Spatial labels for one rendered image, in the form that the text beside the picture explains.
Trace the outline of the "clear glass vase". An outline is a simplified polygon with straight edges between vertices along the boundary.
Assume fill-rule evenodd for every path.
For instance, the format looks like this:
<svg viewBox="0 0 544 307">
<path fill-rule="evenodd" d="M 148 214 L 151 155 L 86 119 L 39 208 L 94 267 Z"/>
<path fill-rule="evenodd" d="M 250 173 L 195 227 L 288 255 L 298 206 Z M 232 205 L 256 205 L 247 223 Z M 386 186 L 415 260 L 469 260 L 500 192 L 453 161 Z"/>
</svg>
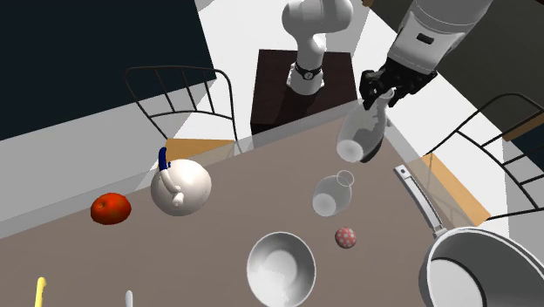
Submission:
<svg viewBox="0 0 544 307">
<path fill-rule="evenodd" d="M 314 211 L 322 217 L 330 217 L 345 210 L 350 204 L 354 181 L 353 174 L 348 170 L 323 178 L 314 190 Z"/>
<path fill-rule="evenodd" d="M 355 107 L 347 113 L 337 139 L 337 153 L 345 161 L 370 161 L 381 147 L 388 123 L 386 107 L 394 96 L 394 90 L 377 98 L 369 110 L 364 101 L 358 99 Z"/>
</svg>

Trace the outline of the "dark brown robot stand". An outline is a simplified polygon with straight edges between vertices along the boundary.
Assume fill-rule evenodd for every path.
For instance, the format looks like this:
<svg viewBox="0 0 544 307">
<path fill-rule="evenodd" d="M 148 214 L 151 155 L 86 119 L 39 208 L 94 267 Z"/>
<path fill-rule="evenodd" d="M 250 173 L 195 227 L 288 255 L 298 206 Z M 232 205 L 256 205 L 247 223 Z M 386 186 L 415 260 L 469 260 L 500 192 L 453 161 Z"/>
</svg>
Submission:
<svg viewBox="0 0 544 307">
<path fill-rule="evenodd" d="M 287 86 L 295 51 L 259 50 L 250 119 L 252 134 L 288 124 L 357 99 L 351 54 L 327 51 L 323 57 L 324 87 L 309 96 Z"/>
</svg>

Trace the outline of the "red white-dotted ball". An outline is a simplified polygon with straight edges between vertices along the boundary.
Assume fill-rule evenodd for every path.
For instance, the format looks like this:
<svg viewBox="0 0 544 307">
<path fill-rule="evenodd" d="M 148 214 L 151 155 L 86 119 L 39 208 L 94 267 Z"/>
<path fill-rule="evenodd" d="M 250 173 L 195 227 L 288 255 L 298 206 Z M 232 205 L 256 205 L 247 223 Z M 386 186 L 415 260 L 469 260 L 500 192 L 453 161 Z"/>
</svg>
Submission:
<svg viewBox="0 0 544 307">
<path fill-rule="evenodd" d="M 342 227 L 336 231 L 335 241 L 340 248 L 350 249 L 356 245 L 357 236 L 351 228 Z"/>
</svg>

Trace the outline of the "grey frying pan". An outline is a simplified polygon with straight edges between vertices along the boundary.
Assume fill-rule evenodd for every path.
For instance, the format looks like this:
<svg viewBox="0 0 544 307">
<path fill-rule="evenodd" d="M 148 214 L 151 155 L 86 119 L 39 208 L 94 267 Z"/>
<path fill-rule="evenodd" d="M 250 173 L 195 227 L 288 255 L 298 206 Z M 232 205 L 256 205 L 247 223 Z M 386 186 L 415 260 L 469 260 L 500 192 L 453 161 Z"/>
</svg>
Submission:
<svg viewBox="0 0 544 307">
<path fill-rule="evenodd" d="M 425 307 L 544 307 L 544 265 L 531 252 L 492 231 L 445 228 L 406 166 L 394 173 L 433 236 L 418 273 Z"/>
</svg>

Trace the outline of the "white bowl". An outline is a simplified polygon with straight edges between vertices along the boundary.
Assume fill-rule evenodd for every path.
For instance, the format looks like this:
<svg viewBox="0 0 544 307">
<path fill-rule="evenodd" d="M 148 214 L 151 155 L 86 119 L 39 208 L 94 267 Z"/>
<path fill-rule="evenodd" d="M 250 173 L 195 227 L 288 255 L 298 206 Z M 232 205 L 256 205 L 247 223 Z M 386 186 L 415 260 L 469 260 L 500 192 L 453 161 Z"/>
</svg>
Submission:
<svg viewBox="0 0 544 307">
<path fill-rule="evenodd" d="M 298 307 L 316 282 L 316 261 L 299 236 L 277 231 L 263 236 L 248 254 L 248 286 L 266 307 Z"/>
</svg>

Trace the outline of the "white round figure blue cap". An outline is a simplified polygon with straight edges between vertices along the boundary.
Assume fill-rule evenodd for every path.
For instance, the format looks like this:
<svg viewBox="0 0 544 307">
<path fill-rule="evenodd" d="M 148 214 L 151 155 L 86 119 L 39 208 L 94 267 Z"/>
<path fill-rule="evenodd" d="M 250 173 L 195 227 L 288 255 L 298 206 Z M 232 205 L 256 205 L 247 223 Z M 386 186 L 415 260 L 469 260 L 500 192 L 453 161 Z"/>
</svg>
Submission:
<svg viewBox="0 0 544 307">
<path fill-rule="evenodd" d="M 158 169 L 150 192 L 162 212 L 185 216 L 203 207 L 210 196 L 212 181 L 202 165 L 187 159 L 167 161 L 167 148 L 162 147 L 158 153 Z"/>
</svg>

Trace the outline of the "red apple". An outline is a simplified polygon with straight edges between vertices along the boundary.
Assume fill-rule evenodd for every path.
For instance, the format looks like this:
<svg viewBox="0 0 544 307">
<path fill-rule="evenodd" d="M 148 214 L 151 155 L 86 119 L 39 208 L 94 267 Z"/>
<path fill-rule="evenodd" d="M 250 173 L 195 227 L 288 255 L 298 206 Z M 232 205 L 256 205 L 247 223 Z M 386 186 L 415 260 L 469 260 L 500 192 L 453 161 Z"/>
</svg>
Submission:
<svg viewBox="0 0 544 307">
<path fill-rule="evenodd" d="M 91 218 L 102 225 L 123 222 L 132 212 L 130 202 L 122 194 L 107 193 L 98 197 L 90 208 Z"/>
</svg>

